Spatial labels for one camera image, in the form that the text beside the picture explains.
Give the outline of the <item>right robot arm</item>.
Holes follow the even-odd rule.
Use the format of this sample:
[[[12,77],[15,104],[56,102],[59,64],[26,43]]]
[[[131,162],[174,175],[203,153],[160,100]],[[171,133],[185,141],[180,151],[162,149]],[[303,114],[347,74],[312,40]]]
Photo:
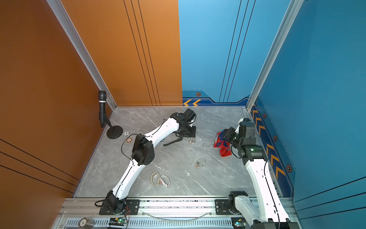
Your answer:
[[[291,221],[280,201],[264,149],[246,143],[243,131],[237,133],[232,127],[224,130],[223,137],[238,150],[252,180],[258,203],[255,206],[244,191],[232,191],[228,196],[230,211],[242,215],[246,229],[299,229],[299,224]]]

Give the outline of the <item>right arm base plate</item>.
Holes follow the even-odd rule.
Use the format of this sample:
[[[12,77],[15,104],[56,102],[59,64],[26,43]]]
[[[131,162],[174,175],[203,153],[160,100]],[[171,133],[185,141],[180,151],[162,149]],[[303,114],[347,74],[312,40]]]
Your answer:
[[[228,199],[216,199],[215,203],[215,212],[216,215],[231,215],[231,211],[229,209],[229,201]]]

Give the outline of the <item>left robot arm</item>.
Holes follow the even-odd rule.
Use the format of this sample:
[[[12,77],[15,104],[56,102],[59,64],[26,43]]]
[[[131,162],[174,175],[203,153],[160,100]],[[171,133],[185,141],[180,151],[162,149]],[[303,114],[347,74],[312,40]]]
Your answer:
[[[164,146],[183,140],[183,138],[195,138],[196,127],[193,125],[196,114],[193,110],[187,109],[183,113],[173,113],[170,117],[155,130],[146,134],[137,134],[132,147],[132,155],[128,159],[130,163],[123,176],[115,187],[109,191],[104,200],[111,212],[115,215],[124,213],[126,199],[130,189],[141,171],[155,158],[154,148],[167,136],[174,133],[178,137],[175,141],[164,144]]]

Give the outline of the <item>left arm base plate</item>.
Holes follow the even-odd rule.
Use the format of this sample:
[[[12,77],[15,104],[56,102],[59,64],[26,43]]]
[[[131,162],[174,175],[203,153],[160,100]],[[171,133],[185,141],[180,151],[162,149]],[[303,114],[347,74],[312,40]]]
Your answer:
[[[129,216],[129,215],[137,215],[140,207],[139,199],[127,199],[124,201],[123,206],[117,210],[113,210],[106,200],[103,200],[102,205],[100,207],[99,215],[116,215],[116,216]]]

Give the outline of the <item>red and blue cloth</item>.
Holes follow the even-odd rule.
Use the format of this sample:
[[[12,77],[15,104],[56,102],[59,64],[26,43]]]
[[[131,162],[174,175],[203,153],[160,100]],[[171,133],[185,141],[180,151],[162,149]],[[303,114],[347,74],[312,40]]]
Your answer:
[[[221,157],[227,157],[232,155],[231,145],[224,138],[224,130],[217,133],[213,147],[220,149],[219,153]]]

